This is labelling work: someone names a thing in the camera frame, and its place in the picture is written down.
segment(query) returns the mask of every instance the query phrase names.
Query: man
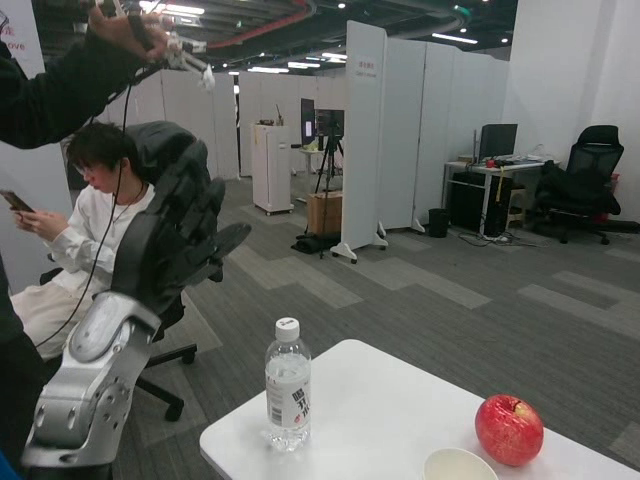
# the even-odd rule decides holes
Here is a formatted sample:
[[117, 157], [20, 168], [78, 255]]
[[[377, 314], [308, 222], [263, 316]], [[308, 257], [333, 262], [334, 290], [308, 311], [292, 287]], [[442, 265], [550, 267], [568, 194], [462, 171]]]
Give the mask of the man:
[[115, 125], [94, 123], [80, 129], [68, 144], [67, 158], [89, 182], [69, 221], [44, 211], [14, 215], [18, 228], [42, 238], [63, 268], [49, 283], [27, 287], [11, 297], [25, 333], [45, 361], [62, 355], [69, 333], [86, 315], [93, 295], [111, 287], [120, 241], [133, 217], [153, 198], [153, 186], [141, 178], [133, 140]]
[[[47, 73], [32, 80], [0, 42], [0, 141], [19, 148], [58, 142], [101, 112], [109, 95], [124, 87], [144, 61], [160, 59], [167, 35], [158, 17], [142, 22], [153, 49], [145, 52], [127, 18], [105, 18], [89, 10], [89, 31]], [[31, 428], [44, 384], [44, 365], [13, 312], [8, 282], [0, 262], [0, 450], [15, 469]]]

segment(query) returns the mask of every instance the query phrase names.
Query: chair base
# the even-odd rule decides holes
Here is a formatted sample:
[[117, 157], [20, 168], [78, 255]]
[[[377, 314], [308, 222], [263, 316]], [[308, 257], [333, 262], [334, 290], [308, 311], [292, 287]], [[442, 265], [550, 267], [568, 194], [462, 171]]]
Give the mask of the chair base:
[[[557, 221], [559, 218], [563, 218], [564, 221]], [[568, 215], [560, 212], [549, 212], [548, 220], [537, 220], [533, 223], [532, 230], [534, 232], [539, 231], [541, 226], [560, 227], [559, 234], [556, 234], [560, 240], [560, 243], [566, 245], [569, 243], [569, 232], [571, 230], [582, 231], [597, 235], [600, 237], [600, 243], [602, 245], [609, 245], [611, 241], [607, 237], [607, 234], [599, 229], [599, 225], [593, 223], [590, 218], [581, 217], [576, 215]]]
[[[192, 344], [168, 353], [163, 353], [162, 355], [157, 355], [149, 359], [145, 369], [154, 367], [155, 365], [161, 365], [178, 358], [181, 358], [182, 363], [185, 365], [190, 365], [195, 361], [197, 351], [198, 346], [196, 344]], [[164, 414], [165, 420], [169, 422], [177, 422], [180, 419], [182, 409], [184, 408], [184, 400], [142, 377], [138, 378], [136, 386], [168, 405], [167, 411]]]

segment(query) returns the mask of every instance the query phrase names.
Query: necklace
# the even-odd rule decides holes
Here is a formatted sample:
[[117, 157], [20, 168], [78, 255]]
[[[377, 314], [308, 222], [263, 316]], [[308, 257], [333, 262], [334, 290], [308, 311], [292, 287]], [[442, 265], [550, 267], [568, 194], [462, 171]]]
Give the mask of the necklace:
[[133, 205], [134, 203], [136, 203], [136, 201], [138, 200], [138, 197], [140, 197], [140, 195], [142, 194], [142, 191], [144, 190], [144, 186], [145, 186], [145, 183], [144, 183], [144, 182], [142, 182], [142, 185], [140, 185], [140, 191], [139, 191], [139, 192], [138, 192], [138, 194], [135, 196], [135, 198], [131, 201], [131, 203], [127, 204], [127, 206], [125, 207], [125, 209], [124, 209], [123, 211], [121, 211], [121, 212], [118, 214], [118, 216], [113, 220], [113, 223], [112, 223], [112, 225], [113, 225], [113, 229], [111, 230], [111, 233], [112, 233], [112, 234], [114, 234], [114, 235], [115, 235], [115, 226], [116, 226], [116, 222], [120, 219], [120, 217], [121, 217], [122, 215], [124, 215], [124, 213], [125, 213], [127, 210], [129, 210], [129, 207], [130, 207], [131, 205]]

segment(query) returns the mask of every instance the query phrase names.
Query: smartphone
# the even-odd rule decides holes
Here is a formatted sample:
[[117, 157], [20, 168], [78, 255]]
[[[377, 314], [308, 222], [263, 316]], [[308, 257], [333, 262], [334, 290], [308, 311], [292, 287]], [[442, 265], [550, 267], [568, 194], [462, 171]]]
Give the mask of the smartphone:
[[19, 212], [34, 212], [33, 208], [27, 205], [15, 192], [11, 190], [0, 190], [0, 195], [2, 195], [15, 210]]

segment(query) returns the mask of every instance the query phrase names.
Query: computer monitor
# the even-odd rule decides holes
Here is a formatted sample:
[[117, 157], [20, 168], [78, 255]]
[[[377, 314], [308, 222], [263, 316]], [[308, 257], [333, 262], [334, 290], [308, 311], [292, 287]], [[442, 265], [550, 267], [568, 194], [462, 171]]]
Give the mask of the computer monitor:
[[517, 124], [492, 124], [482, 127], [478, 161], [485, 158], [513, 155], [516, 145]]
[[316, 110], [318, 135], [344, 137], [344, 110]]

